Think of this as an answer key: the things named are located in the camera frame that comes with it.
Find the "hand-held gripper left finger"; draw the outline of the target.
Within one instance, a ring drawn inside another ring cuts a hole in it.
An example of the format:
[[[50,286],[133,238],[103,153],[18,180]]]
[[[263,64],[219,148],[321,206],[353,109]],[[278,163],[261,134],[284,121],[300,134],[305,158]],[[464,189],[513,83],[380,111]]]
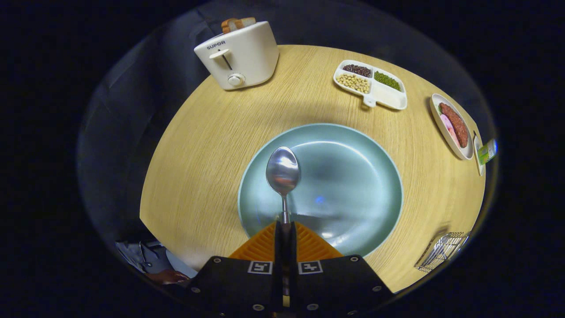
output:
[[[274,222],[234,257],[212,256],[181,301],[201,318],[272,318],[284,302],[282,242]]]

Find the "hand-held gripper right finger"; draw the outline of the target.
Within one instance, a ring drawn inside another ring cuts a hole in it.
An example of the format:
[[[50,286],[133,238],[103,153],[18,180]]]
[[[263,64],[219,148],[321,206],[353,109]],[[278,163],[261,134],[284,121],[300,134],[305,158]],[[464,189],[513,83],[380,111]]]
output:
[[[394,298],[361,255],[343,255],[299,222],[288,249],[289,306],[298,318],[363,318]]]

